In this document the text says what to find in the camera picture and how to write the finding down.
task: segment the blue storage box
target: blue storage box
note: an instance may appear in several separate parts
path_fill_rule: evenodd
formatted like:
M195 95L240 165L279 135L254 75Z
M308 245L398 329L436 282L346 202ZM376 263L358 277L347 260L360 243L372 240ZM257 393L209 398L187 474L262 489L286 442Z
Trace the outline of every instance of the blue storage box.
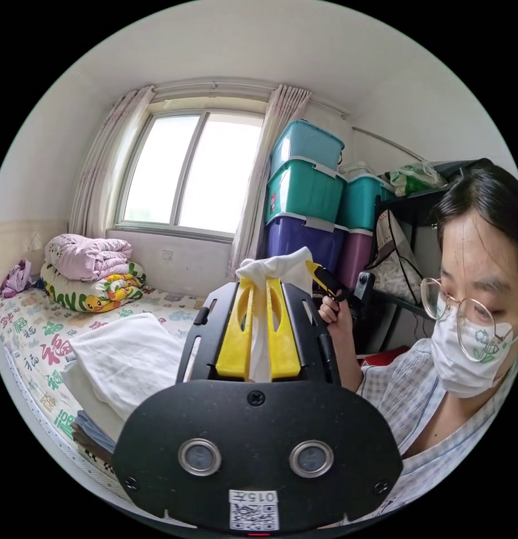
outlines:
M375 199L395 198L395 189L372 174L362 174L346 180L336 223L347 229L373 231L375 226Z
M345 185L335 170L289 159L268 182L264 222L278 213L294 213L335 223Z
M292 157L303 157L315 163L337 170L342 140L305 120L289 123L274 146L270 157L270 177Z
M266 225L266 256L279 257L307 247L313 262L334 272L347 232L320 219L279 213Z

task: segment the plastic storage box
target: plastic storage box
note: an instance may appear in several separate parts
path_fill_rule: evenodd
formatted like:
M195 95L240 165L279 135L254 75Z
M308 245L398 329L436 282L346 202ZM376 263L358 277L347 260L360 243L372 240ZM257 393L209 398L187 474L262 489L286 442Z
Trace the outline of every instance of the plastic storage box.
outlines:
M266 256L278 257L307 247L313 262L334 272L347 232L319 219L279 213L266 225Z
M369 264L373 233L369 230L349 230L341 248L336 275L347 288L356 288L358 275Z
M375 198L395 198L394 188L371 174L363 174L347 180L336 222L347 229L373 231L375 225Z
M362 176L364 174L376 176L375 171L363 161L341 165L338 170L339 174L341 174L341 176L343 176L346 180L352 180L353 178Z
M342 140L323 129L305 120L292 121L272 150L270 176L274 176L278 169L293 157L303 157L336 170L344 148Z
M278 213L335 223L345 186L345 179L334 170L304 159L291 159L268 182L265 223Z

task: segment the purple storage box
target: purple storage box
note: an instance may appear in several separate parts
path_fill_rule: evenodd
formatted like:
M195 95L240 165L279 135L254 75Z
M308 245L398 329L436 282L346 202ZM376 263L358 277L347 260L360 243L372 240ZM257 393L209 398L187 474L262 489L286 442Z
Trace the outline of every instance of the purple storage box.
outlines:
M334 272L348 230L321 219L278 213L266 225L266 256L279 257L307 247L313 262Z
M373 233L368 230L348 230L337 264L336 276L347 287L356 288L358 275L369 264Z

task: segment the window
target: window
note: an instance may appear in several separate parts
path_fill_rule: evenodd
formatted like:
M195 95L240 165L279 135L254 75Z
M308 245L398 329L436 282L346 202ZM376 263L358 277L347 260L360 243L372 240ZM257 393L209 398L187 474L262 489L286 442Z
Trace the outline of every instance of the window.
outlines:
M130 162L117 226L233 238L263 119L234 111L153 115Z

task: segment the black hair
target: black hair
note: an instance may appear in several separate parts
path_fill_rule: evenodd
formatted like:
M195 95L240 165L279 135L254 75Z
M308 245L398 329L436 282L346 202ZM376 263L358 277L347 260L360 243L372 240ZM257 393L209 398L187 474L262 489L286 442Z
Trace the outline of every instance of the black hair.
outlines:
M446 224L472 209L502 231L518 250L518 180L514 176L497 165L480 165L456 175L434 208L441 250Z

